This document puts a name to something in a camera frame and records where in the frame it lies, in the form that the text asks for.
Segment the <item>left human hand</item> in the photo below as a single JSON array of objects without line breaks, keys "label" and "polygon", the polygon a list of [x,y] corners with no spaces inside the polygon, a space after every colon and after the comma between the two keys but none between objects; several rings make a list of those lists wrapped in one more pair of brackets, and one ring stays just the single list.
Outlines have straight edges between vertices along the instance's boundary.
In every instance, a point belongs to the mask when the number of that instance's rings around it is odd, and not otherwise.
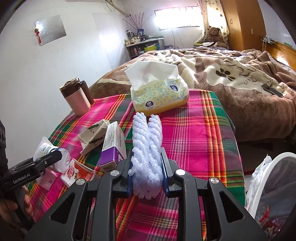
[{"label": "left human hand", "polygon": [[[33,207],[31,204],[31,199],[28,195],[29,190],[27,189],[26,186],[23,186],[23,190],[25,191],[25,196],[23,201],[25,211],[30,217],[33,217]],[[8,223],[13,223],[13,219],[10,215],[10,211],[15,211],[17,210],[17,208],[18,208],[18,205],[11,200],[1,201],[1,217],[3,218],[3,220]]]}]

